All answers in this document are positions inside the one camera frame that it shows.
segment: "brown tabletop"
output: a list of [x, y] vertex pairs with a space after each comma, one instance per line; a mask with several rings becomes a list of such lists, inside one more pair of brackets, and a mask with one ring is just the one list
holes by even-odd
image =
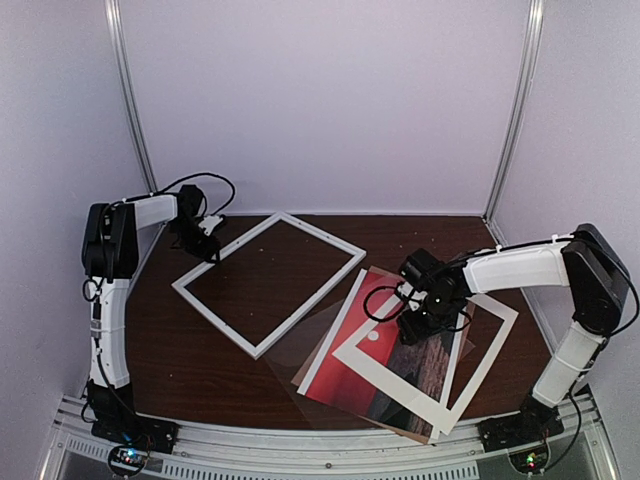
[[[479, 218], [300, 218], [365, 249], [362, 268], [376, 266], [395, 272], [405, 257], [420, 247], [448, 260], [462, 251], [493, 245]], [[263, 219], [231, 217], [219, 238], [225, 244]], [[138, 411], [256, 428], [371, 426], [339, 410], [298, 398], [288, 377], [274, 370], [269, 354], [253, 360], [178, 295], [171, 283], [200, 262], [172, 250], [172, 242], [173, 236], [165, 231], [127, 304], [127, 360]], [[348, 258], [344, 252], [279, 223], [188, 288], [255, 344]], [[309, 316], [344, 299], [357, 271], [354, 269]], [[495, 292], [493, 296], [520, 316], [465, 418], [516, 410], [550, 358], [520, 291]], [[498, 319], [476, 309], [468, 335], [475, 348], [458, 365], [451, 402], [475, 371], [499, 326]], [[282, 348], [278, 355], [283, 355]]]

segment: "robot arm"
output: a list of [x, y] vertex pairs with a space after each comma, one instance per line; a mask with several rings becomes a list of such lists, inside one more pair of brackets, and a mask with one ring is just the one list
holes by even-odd
[[454, 326], [466, 299], [475, 293], [543, 285], [571, 289], [575, 313], [570, 328], [520, 413], [483, 422], [487, 451], [562, 431], [558, 432], [563, 427], [557, 424], [557, 405], [617, 333], [630, 287], [627, 269], [590, 224], [561, 238], [497, 247], [448, 263], [418, 250], [403, 263], [400, 274], [406, 283], [397, 294], [405, 308], [397, 321], [401, 340], [409, 344]]
[[138, 268], [138, 231], [168, 223], [176, 245], [207, 262], [219, 261], [220, 243], [213, 235], [224, 218], [199, 217], [204, 194], [195, 185], [180, 192], [150, 194], [89, 211], [82, 249], [87, 280], [83, 294], [91, 303], [91, 373], [88, 404], [95, 436], [136, 445], [152, 439], [153, 449], [170, 453], [177, 426], [135, 413], [125, 358], [125, 303]]

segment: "white wall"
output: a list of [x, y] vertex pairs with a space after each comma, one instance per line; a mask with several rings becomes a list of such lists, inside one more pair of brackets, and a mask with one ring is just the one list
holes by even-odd
[[35, 478], [89, 367], [89, 205], [144, 191], [100, 0], [0, 1], [0, 477]]
[[122, 3], [160, 184], [224, 173], [236, 212], [484, 210], [528, 0]]
[[[640, 286], [638, 25], [640, 3], [633, 0], [547, 3], [536, 76], [496, 220], [510, 243], [592, 222]], [[560, 340], [573, 313], [569, 292], [535, 295]], [[628, 308], [626, 318], [632, 313]], [[625, 479], [640, 470], [639, 366], [640, 324], [615, 338], [589, 377]]]

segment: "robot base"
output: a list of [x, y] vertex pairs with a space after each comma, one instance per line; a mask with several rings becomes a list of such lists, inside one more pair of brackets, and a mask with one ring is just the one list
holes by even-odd
[[532, 427], [527, 422], [524, 413], [516, 413], [508, 417], [484, 420], [478, 425], [478, 431], [484, 451], [494, 452], [559, 435], [564, 432], [564, 426], [562, 421], [554, 416], [543, 426]]
[[[173, 446], [178, 435], [178, 425], [155, 418], [144, 418], [143, 423], [145, 432], [151, 438], [150, 450], [159, 453], [173, 453]], [[91, 435], [111, 442], [123, 443], [122, 430], [120, 428], [111, 428], [106, 422], [98, 421], [94, 423], [91, 427]], [[130, 446], [140, 451], [149, 449], [146, 436], [139, 436], [138, 439], [133, 439]]]

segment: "wooden table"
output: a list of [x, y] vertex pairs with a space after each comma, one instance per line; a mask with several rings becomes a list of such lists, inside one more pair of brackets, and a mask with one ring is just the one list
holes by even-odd
[[[473, 217], [301, 218], [367, 250], [363, 268], [373, 265], [395, 272], [419, 247], [448, 260], [462, 251], [493, 245], [482, 220]], [[223, 244], [229, 242], [263, 219], [232, 217], [219, 238]], [[266, 358], [253, 360], [180, 297], [171, 283], [199, 261], [170, 249], [172, 241], [173, 236], [165, 231], [127, 305], [127, 359], [138, 411], [256, 428], [371, 426], [297, 396], [288, 380], [273, 368], [268, 353]], [[215, 312], [222, 318], [234, 319], [233, 326], [247, 339], [258, 342], [346, 258], [343, 252], [278, 224], [193, 282], [190, 289], [205, 304], [215, 305]], [[343, 299], [357, 270], [309, 315]], [[496, 292], [494, 296], [519, 311], [520, 316], [465, 418], [516, 410], [550, 358], [520, 291]], [[477, 309], [469, 331], [475, 348], [458, 365], [452, 402], [499, 326], [499, 320]]]

